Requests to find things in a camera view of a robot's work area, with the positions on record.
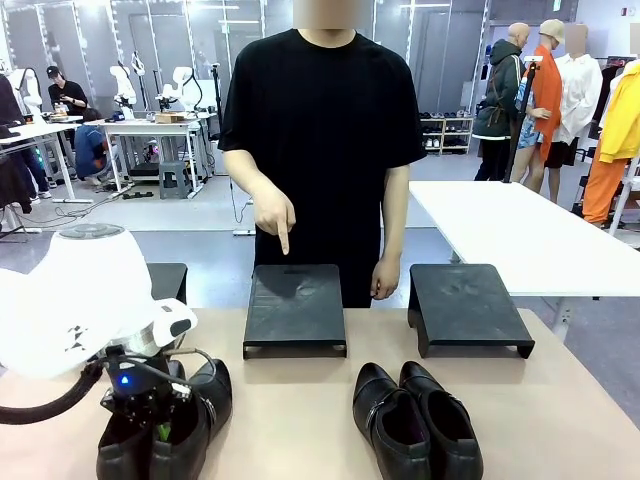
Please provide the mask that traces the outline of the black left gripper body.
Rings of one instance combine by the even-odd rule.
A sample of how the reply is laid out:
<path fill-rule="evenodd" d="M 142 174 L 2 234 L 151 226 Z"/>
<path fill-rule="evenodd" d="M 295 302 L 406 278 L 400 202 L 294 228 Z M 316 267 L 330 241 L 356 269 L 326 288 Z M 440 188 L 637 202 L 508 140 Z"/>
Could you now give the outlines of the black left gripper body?
<path fill-rule="evenodd" d="M 154 426 L 153 414 L 162 405 L 174 402 L 177 408 L 190 401 L 193 391 L 187 385 L 184 366 L 171 359 L 174 347 L 161 347 L 154 355 L 126 353 L 122 345 L 107 347 L 100 360 L 111 389 L 101 405 L 111 413 L 114 408 L 144 407 L 149 427 Z"/>

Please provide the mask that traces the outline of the person's right hand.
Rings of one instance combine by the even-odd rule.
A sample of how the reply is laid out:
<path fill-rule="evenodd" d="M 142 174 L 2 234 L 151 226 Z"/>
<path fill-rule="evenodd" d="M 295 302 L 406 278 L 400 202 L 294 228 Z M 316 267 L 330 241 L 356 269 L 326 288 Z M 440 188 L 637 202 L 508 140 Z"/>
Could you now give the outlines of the person's right hand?
<path fill-rule="evenodd" d="M 295 211 L 289 198 L 269 181 L 260 182 L 251 193 L 256 225 L 279 239 L 282 253 L 290 251 L 289 233 L 296 223 Z"/>

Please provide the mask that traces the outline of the person's left hand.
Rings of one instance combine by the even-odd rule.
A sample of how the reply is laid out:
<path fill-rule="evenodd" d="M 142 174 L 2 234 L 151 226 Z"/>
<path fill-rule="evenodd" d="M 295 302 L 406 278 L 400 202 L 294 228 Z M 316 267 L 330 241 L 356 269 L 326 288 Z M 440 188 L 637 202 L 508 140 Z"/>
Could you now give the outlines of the person's left hand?
<path fill-rule="evenodd" d="M 383 256 L 376 264 L 371 282 L 371 297 L 375 300 L 389 298 L 398 288 L 401 260 L 397 256 Z"/>

